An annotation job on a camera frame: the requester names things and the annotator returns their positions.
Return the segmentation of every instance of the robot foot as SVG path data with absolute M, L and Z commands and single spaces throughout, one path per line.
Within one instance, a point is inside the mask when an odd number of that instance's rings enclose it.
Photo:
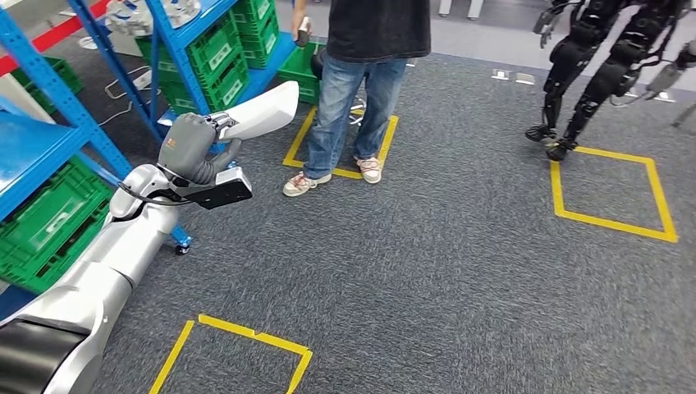
M 554 162 L 562 162 L 563 159 L 568 155 L 568 151 L 575 149 L 576 146 L 578 146 L 578 143 L 576 142 L 558 140 L 547 145 L 546 155 L 549 160 L 553 160 Z
M 547 125 L 539 125 L 539 126 L 534 126 L 530 127 L 525 133 L 524 136 L 527 137 L 529 140 L 532 140 L 534 142 L 539 142 L 543 140 L 544 138 L 556 138 L 556 133 L 549 128 Z

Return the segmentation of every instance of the shoelace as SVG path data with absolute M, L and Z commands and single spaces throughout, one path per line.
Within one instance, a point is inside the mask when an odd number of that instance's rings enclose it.
M 360 171 L 371 171 L 371 170 L 378 170 L 379 169 L 379 162 L 377 160 L 369 160 L 369 161 L 363 161 L 360 162 Z
M 298 174 L 298 175 L 294 176 L 292 179 L 290 179 L 290 183 L 294 187 L 298 187 L 303 182 L 309 183 L 309 179 L 307 179 L 305 177 L 305 174 L 303 172 L 301 172 L 300 174 Z

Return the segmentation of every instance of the person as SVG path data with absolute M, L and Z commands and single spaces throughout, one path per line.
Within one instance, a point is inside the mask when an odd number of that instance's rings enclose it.
M 295 0 L 291 32 L 305 17 Z M 407 59 L 430 54 L 429 0 L 332 0 L 317 122 L 307 136 L 309 160 L 284 186 L 296 197 L 331 180 L 341 157 L 350 107 L 365 81 L 367 108 L 353 157 L 369 183 L 382 179 L 377 153 L 396 106 Z

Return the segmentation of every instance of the floor marking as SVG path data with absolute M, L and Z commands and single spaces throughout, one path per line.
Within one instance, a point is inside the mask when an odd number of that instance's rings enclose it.
M 316 115 L 317 108 L 312 107 L 307 114 L 307 117 L 300 127 L 300 131 L 297 132 L 295 139 L 292 141 L 290 148 L 287 150 L 285 158 L 283 159 L 283 165 L 288 167 L 302 168 L 303 163 L 300 160 L 295 159 L 297 151 L 300 150 L 300 145 L 302 141 L 305 140 L 305 136 L 312 126 L 312 121 Z M 362 110 L 355 110 L 352 112 L 355 115 L 362 115 Z M 382 138 L 382 145 L 379 147 L 379 153 L 377 153 L 377 160 L 384 166 L 384 162 L 387 161 L 387 154 L 389 153 L 389 147 L 392 146 L 392 140 L 394 139 L 394 132 L 396 131 L 396 125 L 399 123 L 399 117 L 396 115 L 391 115 L 389 117 L 389 123 L 387 123 L 387 130 L 384 132 L 384 138 Z M 342 168 L 334 168 L 332 171 L 333 175 L 343 176 L 351 179 L 363 179 L 363 175 L 358 171 L 344 170 Z
M 191 333 L 191 328 L 193 328 L 193 326 L 193 320 L 188 320 L 186 321 L 186 324 L 184 324 L 184 328 L 181 329 L 179 337 L 176 339 L 176 342 L 174 342 L 174 347 L 172 347 L 172 350 L 169 352 L 167 360 L 164 361 L 164 365 L 159 370 L 157 377 L 154 379 L 154 383 L 150 388 L 149 394 L 159 393 L 159 389 L 162 388 L 164 381 L 167 379 L 167 375 L 169 374 L 169 371 L 172 369 L 172 366 L 174 366 L 176 357 L 179 356 L 179 352 L 181 352 L 181 348 L 183 347 L 184 342 L 186 342 L 186 338 L 189 337 L 189 334 Z
M 189 334 L 191 333 L 191 329 L 194 326 L 194 323 L 195 322 L 193 320 L 186 321 L 186 324 L 181 329 L 181 333 L 179 334 L 179 337 L 176 339 L 174 347 L 172 347 L 172 350 L 169 352 L 167 360 L 164 361 L 164 365 L 159 370 L 159 373 L 155 378 L 154 383 L 150 388 L 148 394 L 159 393 L 159 390 L 162 388 L 162 385 L 167 380 L 167 375 L 172 370 L 172 367 L 176 362 L 176 358 L 179 357 L 181 348 L 184 346 L 186 339 L 188 339 Z M 312 355 L 314 354 L 306 346 L 302 346 L 300 344 L 290 342 L 279 337 L 275 337 L 265 332 L 256 332 L 251 328 L 240 326 L 239 324 L 226 322 L 224 320 L 220 320 L 219 318 L 212 318 L 205 314 L 198 315 L 198 323 L 210 326 L 212 328 L 216 328 L 218 330 L 223 330 L 226 332 L 231 332 L 233 334 L 241 335 L 243 337 L 263 342 L 271 346 L 279 347 L 283 350 L 291 351 L 300 355 L 300 362 L 297 364 L 295 372 L 292 374 L 286 394 L 292 394 L 297 388 L 297 386 L 300 384 L 300 380 L 302 379 L 302 376 L 305 374 L 305 370 L 309 365 L 309 361 L 312 359 Z
M 667 92 L 660 92 L 655 99 L 657 101 L 664 101 L 665 103 L 676 103 L 675 100 L 670 98 L 670 94 Z
M 237 335 L 247 337 L 249 339 L 254 339 L 256 341 L 261 341 L 271 346 L 279 347 L 283 350 L 288 350 L 300 355 L 300 362 L 297 364 L 297 368 L 295 368 L 295 372 L 292 374 L 290 385 L 287 388 L 286 394 L 292 394 L 295 391 L 297 385 L 300 384 L 302 376 L 305 374 L 305 370 L 309 365 L 309 361 L 312 359 L 313 353 L 306 346 L 302 346 L 279 337 L 274 337 L 273 335 L 267 334 L 265 332 L 257 333 L 251 328 L 246 328 L 240 326 L 239 324 L 226 322 L 224 320 L 220 320 L 219 318 L 212 318 L 204 314 L 198 315 L 198 321 L 201 324 L 205 324 L 207 326 L 217 328 L 219 330 L 232 332 Z
M 515 78 L 515 82 L 517 82 L 518 84 L 534 85 L 534 76 L 522 72 L 518 72 L 516 73 L 516 75 L 517 77 Z
M 498 70 L 497 68 L 494 68 L 491 78 L 494 80 L 509 80 L 510 72 L 507 70 Z
M 617 222 L 614 220 L 597 218 L 582 213 L 566 211 L 566 208 L 563 204 L 563 189 L 561 186 L 561 165 L 558 162 L 551 161 L 550 174 L 551 189 L 553 195 L 553 212 L 556 216 L 560 218 L 575 220 L 577 222 L 593 224 L 595 226 L 607 227 L 617 231 L 624 231 L 639 236 L 647 236 L 662 241 L 677 242 L 679 237 L 676 235 L 674 223 L 672 222 L 670 215 L 670 209 L 667 206 L 667 200 L 662 190 L 660 177 L 657 175 L 657 166 L 655 165 L 654 160 L 642 156 L 635 156 L 633 154 L 617 153 L 608 150 L 587 148 L 583 146 L 579 146 L 578 148 L 576 148 L 575 152 L 593 154 L 595 156 L 615 158 L 618 160 L 625 160 L 629 162 L 643 164 L 646 167 L 646 170 L 648 171 L 648 181 L 650 182 L 650 188 L 655 198 L 657 212 L 660 215 L 660 221 L 662 222 L 662 228 L 664 230 L 658 231 L 650 228 L 634 226 L 632 224 L 627 224 L 623 222 Z

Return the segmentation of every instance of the red stripe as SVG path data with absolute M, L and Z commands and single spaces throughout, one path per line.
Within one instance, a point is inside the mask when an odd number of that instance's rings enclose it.
M 107 11 L 108 1 L 109 0 L 99 0 L 92 7 L 89 8 L 92 11 L 92 15 L 95 18 L 104 15 L 104 12 Z M 78 19 L 77 16 L 73 16 L 67 21 L 47 31 L 46 33 L 41 34 L 39 37 L 32 39 L 31 43 L 34 45 L 34 48 L 37 52 L 42 53 L 46 49 L 51 48 L 55 44 L 58 44 L 68 35 L 75 33 L 77 30 L 81 28 L 82 24 L 80 23 L 80 19 Z M 6 55 L 2 57 L 2 59 L 0 59 L 0 76 L 4 76 L 8 72 L 13 71 L 16 68 L 17 64 L 14 60 L 12 60 L 10 55 Z

